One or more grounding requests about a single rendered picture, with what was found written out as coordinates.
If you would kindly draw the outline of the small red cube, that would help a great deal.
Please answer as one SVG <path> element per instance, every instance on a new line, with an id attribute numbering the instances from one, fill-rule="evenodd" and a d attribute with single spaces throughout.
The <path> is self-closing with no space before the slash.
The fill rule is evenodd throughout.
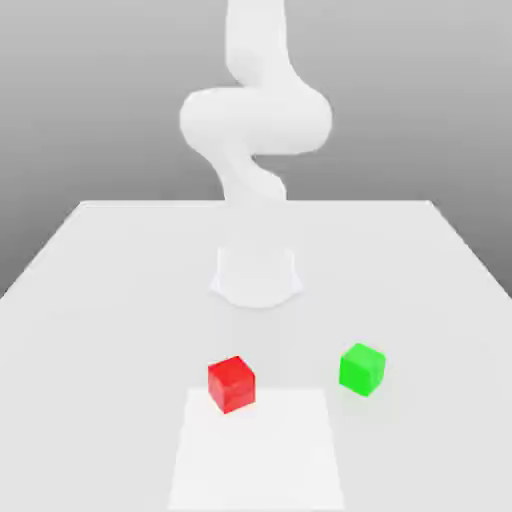
<path id="1" fill-rule="evenodd" d="M 228 414 L 255 402 L 255 374 L 240 356 L 211 364 L 208 392 L 218 408 Z"/>

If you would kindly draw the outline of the small green cube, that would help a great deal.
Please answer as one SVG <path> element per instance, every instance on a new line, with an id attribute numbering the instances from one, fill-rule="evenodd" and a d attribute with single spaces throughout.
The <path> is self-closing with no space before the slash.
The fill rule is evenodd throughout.
<path id="1" fill-rule="evenodd" d="M 362 343 L 354 344 L 340 358 L 339 384 L 360 396 L 370 396 L 382 382 L 386 357 Z"/>

